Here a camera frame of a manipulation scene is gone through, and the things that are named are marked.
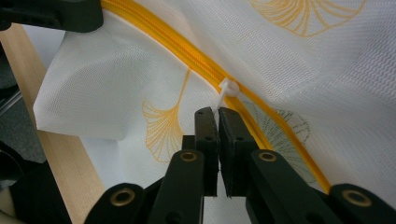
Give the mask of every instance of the white zipper pull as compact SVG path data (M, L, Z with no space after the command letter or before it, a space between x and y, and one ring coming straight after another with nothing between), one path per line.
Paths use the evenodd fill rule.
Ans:
M216 106L212 108L212 111L214 114L216 114L218 112L220 105L223 102L226 94L228 96L235 97L240 92L238 84L234 81L231 81L227 77L221 81L221 83L219 84L219 87L221 88L219 99L216 103Z

